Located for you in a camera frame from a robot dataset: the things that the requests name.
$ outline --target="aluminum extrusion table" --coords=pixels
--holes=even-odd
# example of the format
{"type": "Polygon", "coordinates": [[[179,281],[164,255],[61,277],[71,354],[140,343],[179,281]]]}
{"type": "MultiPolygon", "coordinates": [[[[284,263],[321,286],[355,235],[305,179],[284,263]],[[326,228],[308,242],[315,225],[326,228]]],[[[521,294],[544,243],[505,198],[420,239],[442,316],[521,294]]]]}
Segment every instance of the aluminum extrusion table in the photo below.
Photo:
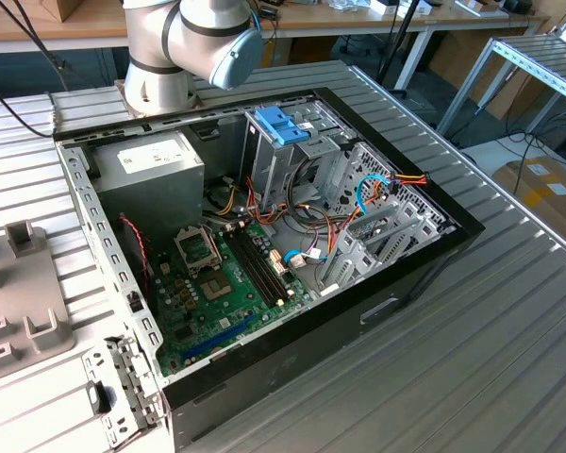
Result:
{"type": "MultiPolygon", "coordinates": [[[[189,453],[566,452],[566,243],[356,68],[255,72],[208,105],[327,86],[486,226],[426,294],[354,344],[191,445],[189,453]]],[[[112,88],[55,95],[62,128],[127,118],[112,88]]],[[[42,130],[45,96],[10,101],[42,130]]],[[[77,345],[0,379],[0,452],[108,451],[80,355],[122,331],[49,140],[0,107],[0,228],[48,232],[77,345]]],[[[165,428],[124,449],[168,452],[165,428]]]]}
{"type": "Polygon", "coordinates": [[[436,129],[439,134],[444,135],[451,124],[453,124],[461,106],[474,88],[475,83],[493,54],[500,55],[507,61],[482,96],[478,103],[479,106],[484,106],[497,93],[497,90],[502,86],[514,65],[556,91],[528,126],[526,132],[532,132],[559,98],[562,95],[566,96],[566,42],[555,35],[492,38],[480,54],[472,71],[466,77],[455,99],[453,99],[453,102],[442,117],[436,129]]]}

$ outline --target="table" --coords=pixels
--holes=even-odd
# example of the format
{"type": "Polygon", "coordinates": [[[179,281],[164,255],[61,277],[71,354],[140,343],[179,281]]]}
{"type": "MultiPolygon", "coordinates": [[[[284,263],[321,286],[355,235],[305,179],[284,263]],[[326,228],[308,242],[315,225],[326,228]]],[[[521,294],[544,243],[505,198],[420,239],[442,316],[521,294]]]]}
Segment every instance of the table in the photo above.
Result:
{"type": "MultiPolygon", "coordinates": [[[[566,451],[566,242],[357,68],[256,71],[209,106],[327,86],[486,230],[420,299],[185,450],[566,451]]],[[[58,93],[61,129],[128,117],[113,88],[58,93]]],[[[47,130],[46,96],[10,101],[47,130]]],[[[82,236],[57,152],[0,108],[0,226],[48,232],[77,345],[0,380],[0,452],[106,452],[80,355],[122,330],[82,236]]],[[[124,453],[169,452],[165,428],[124,453]]]]}
{"type": "MultiPolygon", "coordinates": [[[[419,35],[394,88],[403,90],[407,87],[435,31],[526,27],[524,34],[529,36],[548,19],[539,14],[528,18],[513,14],[505,19],[478,18],[456,6],[453,0],[444,2],[442,7],[434,8],[432,14],[413,18],[408,31],[418,32],[419,35]]],[[[388,33],[392,24],[391,16],[382,18],[381,14],[369,8],[361,8],[357,12],[338,12],[326,4],[288,4],[279,11],[279,39],[388,33]]],[[[273,26],[263,22],[262,35],[268,39],[273,34],[273,26]]],[[[396,22],[395,31],[400,22],[400,19],[396,22]]],[[[85,0],[64,24],[40,20],[34,20],[33,23],[51,50],[127,46],[124,11],[118,0],[85,0]]],[[[36,47],[25,34],[6,14],[0,12],[0,53],[35,50],[36,47]]]]}
{"type": "Polygon", "coordinates": [[[491,96],[494,96],[514,66],[536,77],[555,91],[549,102],[527,127],[526,132],[532,132],[559,98],[562,95],[566,96],[566,42],[556,35],[492,38],[442,117],[437,129],[441,135],[444,135],[453,124],[453,120],[493,54],[506,59],[506,63],[482,96],[480,106],[485,105],[491,96]]]}

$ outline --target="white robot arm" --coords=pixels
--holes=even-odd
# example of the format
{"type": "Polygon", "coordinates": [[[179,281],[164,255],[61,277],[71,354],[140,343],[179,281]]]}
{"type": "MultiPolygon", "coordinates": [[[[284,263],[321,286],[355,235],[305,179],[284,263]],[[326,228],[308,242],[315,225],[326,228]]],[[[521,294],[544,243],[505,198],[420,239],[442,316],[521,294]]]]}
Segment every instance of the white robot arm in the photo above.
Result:
{"type": "Polygon", "coordinates": [[[259,65],[262,38],[244,0],[125,0],[125,99],[156,115],[190,109],[191,74],[231,90],[259,65]]]}

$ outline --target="label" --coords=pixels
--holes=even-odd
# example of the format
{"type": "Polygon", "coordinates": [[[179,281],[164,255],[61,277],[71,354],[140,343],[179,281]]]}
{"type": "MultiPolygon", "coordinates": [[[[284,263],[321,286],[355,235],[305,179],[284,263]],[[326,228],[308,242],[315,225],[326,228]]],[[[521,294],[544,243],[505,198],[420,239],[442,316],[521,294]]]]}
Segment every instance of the label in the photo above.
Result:
{"type": "Polygon", "coordinates": [[[534,173],[537,176],[549,175],[547,169],[539,163],[533,163],[532,165],[528,165],[528,168],[532,173],[534,173]]]}
{"type": "Polygon", "coordinates": [[[117,159],[122,163],[125,172],[132,174],[181,161],[182,153],[183,150],[176,140],[166,140],[125,149],[117,154],[117,159]]]}
{"type": "Polygon", "coordinates": [[[566,186],[559,182],[555,184],[547,184],[547,187],[549,187],[556,195],[566,195],[566,186]]]}
{"type": "Polygon", "coordinates": [[[321,249],[312,247],[312,249],[308,252],[308,256],[318,260],[321,257],[321,249]]]}
{"type": "Polygon", "coordinates": [[[313,125],[311,123],[300,123],[299,125],[296,125],[296,126],[300,130],[306,130],[306,129],[312,129],[313,128],[313,125]]]}

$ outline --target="metal workbench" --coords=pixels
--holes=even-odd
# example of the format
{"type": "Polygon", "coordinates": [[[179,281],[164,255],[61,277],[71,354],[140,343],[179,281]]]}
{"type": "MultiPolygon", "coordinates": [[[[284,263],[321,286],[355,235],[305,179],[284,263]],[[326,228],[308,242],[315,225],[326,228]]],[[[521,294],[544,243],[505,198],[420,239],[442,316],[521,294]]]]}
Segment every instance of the metal workbench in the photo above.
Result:
{"type": "MultiPolygon", "coordinates": [[[[327,86],[485,226],[420,300],[257,403],[188,452],[566,452],[566,243],[449,144],[337,61],[265,69],[209,105],[327,86]]],[[[63,128],[127,118],[115,89],[55,96],[63,128]]],[[[45,96],[11,101],[49,128],[45,96]]],[[[0,228],[44,227],[73,320],[70,352],[0,380],[0,452],[108,450],[80,355],[117,335],[57,152],[0,108],[0,228]]],[[[124,451],[168,451],[165,429],[124,451]]]]}
{"type": "Polygon", "coordinates": [[[436,129],[439,134],[444,135],[453,124],[461,106],[463,106],[494,54],[503,57],[506,62],[480,99],[478,103],[480,107],[485,106],[503,87],[502,84],[514,66],[536,77],[555,91],[551,99],[526,128],[526,132],[532,132],[537,127],[561,96],[566,97],[566,42],[556,35],[491,38],[442,117],[436,129]]]}

